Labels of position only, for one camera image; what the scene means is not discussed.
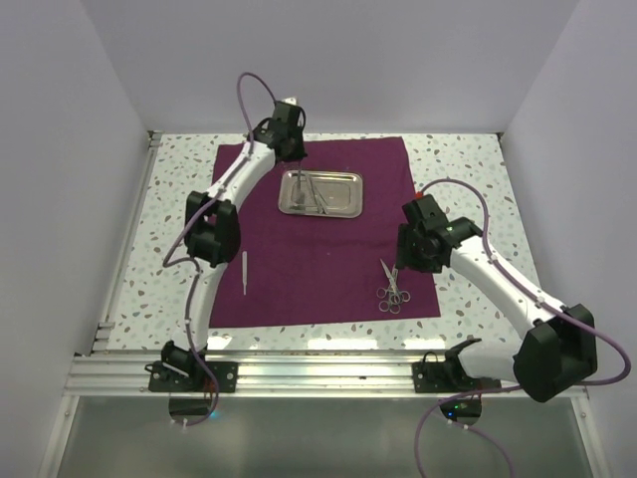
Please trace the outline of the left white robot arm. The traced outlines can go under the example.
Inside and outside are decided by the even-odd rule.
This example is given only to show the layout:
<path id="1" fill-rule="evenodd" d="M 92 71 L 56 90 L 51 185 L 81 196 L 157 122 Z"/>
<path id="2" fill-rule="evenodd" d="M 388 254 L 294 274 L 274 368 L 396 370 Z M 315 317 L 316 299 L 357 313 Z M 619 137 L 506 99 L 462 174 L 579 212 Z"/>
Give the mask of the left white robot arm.
<path id="1" fill-rule="evenodd" d="M 212 186 L 188 196 L 184 228 L 162 263 L 170 268 L 190 262 L 195 268 L 183 323 L 161 352 L 161 365 L 171 370 L 172 379 L 184 390 L 196 390 L 213 379 L 204 360 L 209 318 L 220 280 L 240 249 L 241 206 L 276 164 L 301 161 L 306 156 L 300 126 L 285 132 L 258 127 Z"/>

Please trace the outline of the steel forceps with rings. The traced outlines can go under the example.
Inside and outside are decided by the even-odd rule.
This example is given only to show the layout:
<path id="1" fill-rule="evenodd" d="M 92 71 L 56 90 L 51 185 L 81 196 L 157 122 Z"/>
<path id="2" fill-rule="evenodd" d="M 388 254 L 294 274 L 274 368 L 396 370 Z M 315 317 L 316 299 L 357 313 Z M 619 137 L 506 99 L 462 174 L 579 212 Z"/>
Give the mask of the steel forceps with rings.
<path id="1" fill-rule="evenodd" d="M 381 263 L 383 273 L 387 279 L 387 286 L 380 287 L 376 292 L 376 296 L 379 299 L 389 299 L 391 297 L 401 298 L 401 291 L 399 290 L 397 286 L 393 273 L 390 271 L 390 269 L 388 268 L 388 266 L 385 264 L 383 260 L 381 260 L 380 263 Z"/>

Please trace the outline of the small steel ring scissors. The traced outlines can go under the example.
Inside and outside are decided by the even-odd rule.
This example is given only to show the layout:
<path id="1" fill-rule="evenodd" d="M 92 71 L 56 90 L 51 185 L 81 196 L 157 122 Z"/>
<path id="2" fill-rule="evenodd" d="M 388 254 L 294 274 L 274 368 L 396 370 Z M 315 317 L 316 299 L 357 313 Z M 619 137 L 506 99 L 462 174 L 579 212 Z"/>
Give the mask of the small steel ring scissors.
<path id="1" fill-rule="evenodd" d="M 383 273 L 387 279 L 387 285 L 377 290 L 376 296 L 380 300 L 379 310 L 381 312 L 397 313 L 402 304 L 411 300 L 411 295 L 398 286 L 398 271 L 395 267 L 390 269 L 387 264 L 380 260 Z"/>

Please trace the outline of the purple cloth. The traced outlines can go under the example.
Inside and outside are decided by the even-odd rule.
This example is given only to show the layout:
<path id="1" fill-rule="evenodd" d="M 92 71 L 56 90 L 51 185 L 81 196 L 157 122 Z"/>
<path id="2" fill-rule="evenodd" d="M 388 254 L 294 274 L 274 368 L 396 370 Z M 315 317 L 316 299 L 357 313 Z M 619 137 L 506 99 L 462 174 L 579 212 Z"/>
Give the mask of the purple cloth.
<path id="1" fill-rule="evenodd" d="M 256 185 L 239 211 L 241 251 L 216 294 L 213 328 L 251 328 L 391 320 L 376 291 L 386 285 L 380 260 L 395 261 L 402 206 L 413 199 L 407 150 L 400 137 L 314 141 L 303 165 L 357 173 L 363 210 L 353 219 L 284 214 L 278 198 L 286 165 Z M 243 295 L 242 252 L 248 251 Z"/>

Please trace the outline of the steel scalpel handle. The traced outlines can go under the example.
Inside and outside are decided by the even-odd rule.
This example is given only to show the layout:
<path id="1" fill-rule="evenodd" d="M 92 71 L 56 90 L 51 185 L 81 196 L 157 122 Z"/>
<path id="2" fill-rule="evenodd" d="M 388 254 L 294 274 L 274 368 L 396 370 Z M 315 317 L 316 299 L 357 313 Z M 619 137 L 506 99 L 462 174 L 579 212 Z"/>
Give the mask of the steel scalpel handle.
<path id="1" fill-rule="evenodd" d="M 311 171 L 307 174 L 307 184 L 309 186 L 309 190 L 313 196 L 315 205 L 318 210 L 318 214 L 321 215 L 329 215 L 328 205 L 320 193 L 318 187 L 316 186 L 316 179 L 314 173 Z"/>

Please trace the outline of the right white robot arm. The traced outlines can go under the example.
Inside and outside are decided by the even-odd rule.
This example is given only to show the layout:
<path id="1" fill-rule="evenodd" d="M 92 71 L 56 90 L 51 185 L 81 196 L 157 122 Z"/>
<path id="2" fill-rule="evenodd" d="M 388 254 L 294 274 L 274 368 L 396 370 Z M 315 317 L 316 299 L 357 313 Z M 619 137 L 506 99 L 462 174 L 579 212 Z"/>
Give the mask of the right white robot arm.
<path id="1" fill-rule="evenodd" d="M 462 218 L 428 231 L 398 228 L 396 266 L 423 273 L 449 268 L 463 276 L 504 314 L 519 345 L 466 339 L 438 362 L 422 360 L 418 372 L 450 391 L 468 391 L 488 380 L 516 383 L 546 402 L 597 371 L 592 314 L 567 307 L 536 287 L 494 253 L 484 232 Z"/>

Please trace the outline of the steel surgical scissors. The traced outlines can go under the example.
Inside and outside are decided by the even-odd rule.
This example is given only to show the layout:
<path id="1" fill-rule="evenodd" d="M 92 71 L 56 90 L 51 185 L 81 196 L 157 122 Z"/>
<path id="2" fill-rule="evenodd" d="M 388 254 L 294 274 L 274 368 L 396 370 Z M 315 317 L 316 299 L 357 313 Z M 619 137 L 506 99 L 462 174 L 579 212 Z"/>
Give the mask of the steel surgical scissors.
<path id="1" fill-rule="evenodd" d="M 401 303 L 402 303 L 402 294 L 401 294 L 401 298 L 391 297 L 389 299 L 379 299 L 378 309 L 380 312 L 396 315 L 400 312 Z"/>

